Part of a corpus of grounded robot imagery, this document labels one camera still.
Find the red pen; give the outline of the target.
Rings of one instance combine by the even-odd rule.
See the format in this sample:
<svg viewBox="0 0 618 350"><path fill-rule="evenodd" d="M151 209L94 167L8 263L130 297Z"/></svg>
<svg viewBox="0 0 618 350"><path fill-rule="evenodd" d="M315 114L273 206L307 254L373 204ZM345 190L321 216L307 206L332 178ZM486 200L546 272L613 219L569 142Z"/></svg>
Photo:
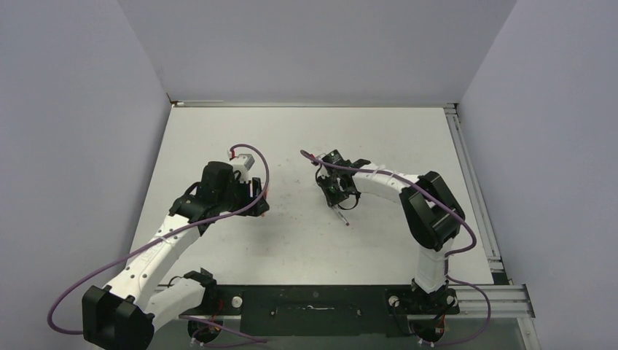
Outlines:
<svg viewBox="0 0 618 350"><path fill-rule="evenodd" d="M262 204L260 205L260 216L264 217L266 213L270 210L270 204L267 202L267 193L268 188L265 187L262 190Z"/></svg>

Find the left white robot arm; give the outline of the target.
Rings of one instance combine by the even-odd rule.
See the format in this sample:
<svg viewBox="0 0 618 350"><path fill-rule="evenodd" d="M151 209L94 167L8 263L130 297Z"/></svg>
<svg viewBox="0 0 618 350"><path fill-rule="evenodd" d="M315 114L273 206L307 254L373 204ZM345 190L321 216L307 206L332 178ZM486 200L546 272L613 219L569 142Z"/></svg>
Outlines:
<svg viewBox="0 0 618 350"><path fill-rule="evenodd" d="M147 349L155 332L184 311L214 310L217 293L204 272L190 271L158 295L155 290L184 251L221 214L258 217L269 209L262 183L250 177L254 158L240 154L227 162L211 161L200 181L177 198L149 247L102 288L82 297L84 339L101 349Z"/></svg>

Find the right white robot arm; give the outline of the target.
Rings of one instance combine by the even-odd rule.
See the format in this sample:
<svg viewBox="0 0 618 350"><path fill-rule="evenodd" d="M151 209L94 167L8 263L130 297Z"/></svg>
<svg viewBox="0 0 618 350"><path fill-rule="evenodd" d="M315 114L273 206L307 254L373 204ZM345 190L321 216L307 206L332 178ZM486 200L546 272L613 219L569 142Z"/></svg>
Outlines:
<svg viewBox="0 0 618 350"><path fill-rule="evenodd" d="M338 150L313 160L315 180L329 207L344 210L349 198L363 194L389 200L402 207L407 226L419 246L412 279L412 307L419 314L443 316L457 301L447 279L447 254L459 234L465 215L435 171L424 175L401 174L365 159L343 159Z"/></svg>

